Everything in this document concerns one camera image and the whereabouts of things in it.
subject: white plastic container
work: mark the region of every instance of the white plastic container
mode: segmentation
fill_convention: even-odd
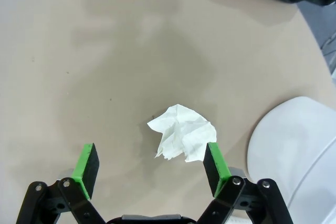
[[[336,223],[336,111],[307,97],[271,110],[254,130],[247,166],[274,179],[295,224]]]

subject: green tape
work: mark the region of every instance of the green tape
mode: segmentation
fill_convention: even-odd
[[[93,144],[85,144],[82,150],[82,153],[80,154],[80,157],[77,161],[76,168],[72,172],[71,178],[74,179],[77,183],[80,184],[83,193],[87,199],[90,199],[89,193],[86,190],[86,187],[83,182],[83,175],[86,168],[86,165],[88,163],[91,151],[92,151]]]
[[[231,172],[223,158],[223,155],[218,147],[218,144],[208,143],[208,147],[218,172],[218,184],[214,194],[214,198],[217,198],[223,185],[231,177]]]

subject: silver screw head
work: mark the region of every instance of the silver screw head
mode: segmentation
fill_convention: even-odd
[[[64,182],[63,182],[63,186],[64,186],[64,187],[68,187],[68,186],[70,186],[70,181],[68,181],[68,180],[67,180],[67,181],[64,181]]]
[[[240,185],[240,179],[239,178],[233,178],[232,183],[235,184],[236,186]]]
[[[262,186],[265,187],[265,188],[269,188],[270,184],[267,181],[263,181]]]
[[[37,191],[41,191],[41,189],[42,189],[42,185],[37,185],[37,186],[35,187],[35,190],[37,190]]]

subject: crumpled napkin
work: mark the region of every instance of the crumpled napkin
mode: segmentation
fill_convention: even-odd
[[[184,152],[186,162],[203,161],[206,144],[216,142],[216,129],[200,114],[182,105],[174,105],[148,123],[162,133],[157,155],[170,160]]]

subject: table surface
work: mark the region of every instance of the table surface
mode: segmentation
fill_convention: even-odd
[[[246,168],[256,123],[299,95],[336,108],[328,69],[296,5],[276,0],[9,0],[2,13],[3,223],[32,181],[51,184],[95,142],[92,203],[122,214],[198,218],[211,201],[201,162],[154,159],[146,123],[177,103],[217,129]],[[67,214],[59,223],[74,223]]]

